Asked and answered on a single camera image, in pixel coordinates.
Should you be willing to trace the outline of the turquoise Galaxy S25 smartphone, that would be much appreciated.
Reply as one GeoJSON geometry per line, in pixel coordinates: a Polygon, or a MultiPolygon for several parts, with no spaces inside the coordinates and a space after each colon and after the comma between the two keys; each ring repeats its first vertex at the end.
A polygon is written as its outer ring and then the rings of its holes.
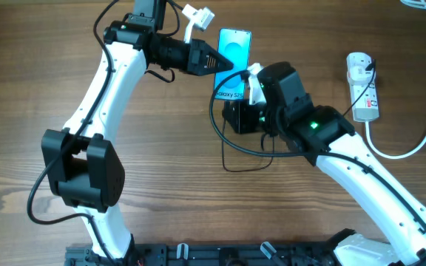
{"type": "MultiPolygon", "coordinates": [[[[215,75],[214,88],[228,76],[247,69],[252,34],[248,30],[222,28],[219,32],[218,52],[233,63],[233,69],[215,75]]],[[[241,100],[244,97],[245,84],[240,75],[225,82],[217,91],[218,100],[241,100]]]]}

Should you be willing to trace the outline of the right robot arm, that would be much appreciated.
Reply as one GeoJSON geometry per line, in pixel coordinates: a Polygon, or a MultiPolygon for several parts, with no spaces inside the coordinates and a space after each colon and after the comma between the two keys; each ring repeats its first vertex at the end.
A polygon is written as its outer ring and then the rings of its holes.
{"type": "Polygon", "coordinates": [[[284,157],[304,157],[341,185],[387,239],[377,242],[353,230],[339,232],[331,255],[340,265],[426,265],[426,207],[372,155],[342,114],[316,106],[288,62],[259,64],[234,74],[258,98],[225,106],[238,133],[281,137],[284,157]]]}

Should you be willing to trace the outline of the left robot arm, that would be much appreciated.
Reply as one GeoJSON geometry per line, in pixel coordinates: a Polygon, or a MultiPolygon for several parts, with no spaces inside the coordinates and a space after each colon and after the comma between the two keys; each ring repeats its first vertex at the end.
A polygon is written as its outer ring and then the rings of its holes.
{"type": "Polygon", "coordinates": [[[115,138],[130,95],[156,64],[171,72],[204,76],[232,68],[230,60],[194,30],[206,30],[214,13],[204,7],[175,7],[188,24],[184,37],[163,32],[165,1],[137,1],[132,13],[112,22],[95,38],[102,56],[79,107],[61,130],[47,130],[41,141],[51,192],[72,207],[92,239],[88,248],[68,248],[68,265],[140,265],[133,235],[125,226],[118,201],[125,171],[115,138]]]}

